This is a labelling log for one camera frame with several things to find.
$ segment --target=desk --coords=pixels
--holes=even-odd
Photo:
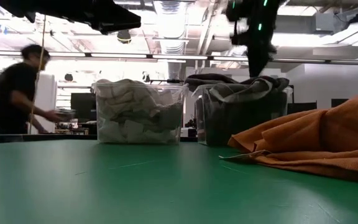
[[[88,128],[78,128],[78,129],[56,129],[56,134],[78,134],[78,135],[88,135]]]
[[[358,224],[358,183],[233,164],[230,148],[0,144],[0,224]]]

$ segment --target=hand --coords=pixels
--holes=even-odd
[[[63,121],[63,119],[61,117],[59,117],[54,110],[46,111],[44,118],[50,122]]]

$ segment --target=black t-shirt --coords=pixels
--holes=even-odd
[[[37,69],[26,63],[17,63],[0,74],[0,132],[26,134],[29,113],[11,103],[11,93],[17,90],[30,101],[34,99]]]

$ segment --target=orange cloth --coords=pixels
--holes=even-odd
[[[358,97],[330,110],[290,114],[233,135],[243,161],[358,181]]]

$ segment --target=dark hair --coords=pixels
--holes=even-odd
[[[24,47],[21,52],[24,59],[29,59],[30,54],[41,55],[42,47],[37,44],[32,44]],[[47,49],[44,49],[44,57],[50,57]]]

